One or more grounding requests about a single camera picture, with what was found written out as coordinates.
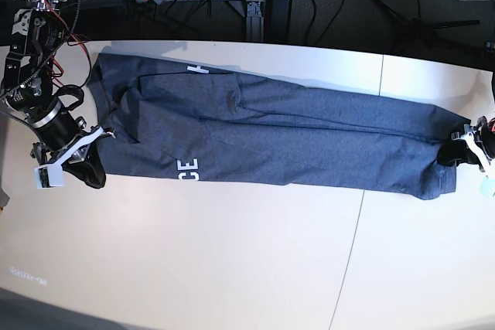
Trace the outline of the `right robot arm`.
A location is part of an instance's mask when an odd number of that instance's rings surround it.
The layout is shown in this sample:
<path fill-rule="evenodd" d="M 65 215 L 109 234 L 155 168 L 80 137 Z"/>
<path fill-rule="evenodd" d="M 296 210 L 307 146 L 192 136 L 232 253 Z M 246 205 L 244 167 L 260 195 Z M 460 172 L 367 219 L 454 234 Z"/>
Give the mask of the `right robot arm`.
<path fill-rule="evenodd" d="M 71 114 L 84 102 L 81 85 L 58 82 L 63 69 L 55 61 L 57 51 L 67 42 L 82 42 L 59 14 L 56 6 L 68 0 L 24 0 L 28 5 L 13 18 L 12 42 L 5 58 L 1 99 L 24 115 L 24 124 L 38 138 L 31 157 L 39 189 L 60 187 L 63 176 L 71 174 L 93 189 L 101 189 L 106 175 L 96 141 L 104 129 L 85 129 L 86 121 Z"/>

